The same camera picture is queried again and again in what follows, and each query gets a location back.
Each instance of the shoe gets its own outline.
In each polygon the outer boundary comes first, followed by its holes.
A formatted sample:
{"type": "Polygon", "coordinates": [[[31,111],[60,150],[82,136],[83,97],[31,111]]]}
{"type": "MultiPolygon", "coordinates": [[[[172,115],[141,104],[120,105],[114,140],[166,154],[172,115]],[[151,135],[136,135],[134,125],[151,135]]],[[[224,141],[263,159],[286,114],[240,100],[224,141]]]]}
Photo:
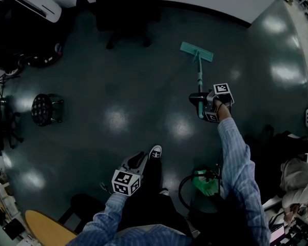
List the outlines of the shoe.
{"type": "Polygon", "coordinates": [[[160,145],[155,145],[149,153],[148,159],[160,158],[162,155],[162,147],[160,145]]]}
{"type": "Polygon", "coordinates": [[[169,196],[169,190],[167,188],[163,188],[159,194],[165,195],[165,196],[169,196]]]}

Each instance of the stool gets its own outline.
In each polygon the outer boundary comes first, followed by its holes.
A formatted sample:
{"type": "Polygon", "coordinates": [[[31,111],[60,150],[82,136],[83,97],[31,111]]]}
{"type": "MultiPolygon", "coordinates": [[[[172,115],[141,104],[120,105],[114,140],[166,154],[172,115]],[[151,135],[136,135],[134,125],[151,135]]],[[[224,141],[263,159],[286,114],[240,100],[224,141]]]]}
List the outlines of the stool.
{"type": "Polygon", "coordinates": [[[61,104],[64,101],[61,99],[52,102],[50,97],[53,96],[54,94],[39,94],[33,101],[31,109],[32,119],[40,127],[49,125],[52,121],[56,121],[57,123],[62,122],[61,118],[52,118],[53,111],[55,110],[53,104],[61,104]]]}

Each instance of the wooden table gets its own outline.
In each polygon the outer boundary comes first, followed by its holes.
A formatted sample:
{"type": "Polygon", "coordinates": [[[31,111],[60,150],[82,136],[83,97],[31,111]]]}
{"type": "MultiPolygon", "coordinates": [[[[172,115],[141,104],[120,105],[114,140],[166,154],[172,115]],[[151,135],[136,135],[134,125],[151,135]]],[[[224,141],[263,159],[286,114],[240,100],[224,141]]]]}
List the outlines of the wooden table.
{"type": "Polygon", "coordinates": [[[73,231],[40,212],[26,211],[25,219],[34,236],[44,246],[65,246],[76,237],[73,231]]]}

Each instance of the mop handle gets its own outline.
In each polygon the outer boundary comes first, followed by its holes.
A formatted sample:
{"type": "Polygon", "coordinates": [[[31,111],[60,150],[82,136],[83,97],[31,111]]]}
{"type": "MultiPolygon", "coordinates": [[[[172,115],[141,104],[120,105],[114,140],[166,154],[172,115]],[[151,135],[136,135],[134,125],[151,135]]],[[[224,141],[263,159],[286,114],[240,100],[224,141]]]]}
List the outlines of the mop handle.
{"type": "MultiPolygon", "coordinates": [[[[201,55],[199,51],[196,51],[195,57],[194,57],[194,62],[198,62],[198,73],[197,73],[197,82],[198,82],[198,87],[199,87],[199,93],[202,93],[202,62],[201,62],[201,55]]],[[[203,119],[204,114],[203,114],[203,101],[199,102],[199,118],[203,119]]]]}

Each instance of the round stool seat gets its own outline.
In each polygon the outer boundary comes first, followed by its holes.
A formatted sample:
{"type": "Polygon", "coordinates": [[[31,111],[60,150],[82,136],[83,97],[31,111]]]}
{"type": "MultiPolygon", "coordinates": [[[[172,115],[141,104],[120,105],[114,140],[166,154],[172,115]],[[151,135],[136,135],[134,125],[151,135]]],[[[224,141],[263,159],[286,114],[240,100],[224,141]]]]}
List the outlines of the round stool seat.
{"type": "Polygon", "coordinates": [[[51,123],[53,106],[49,96],[39,94],[32,104],[32,119],[40,127],[51,123]]]}

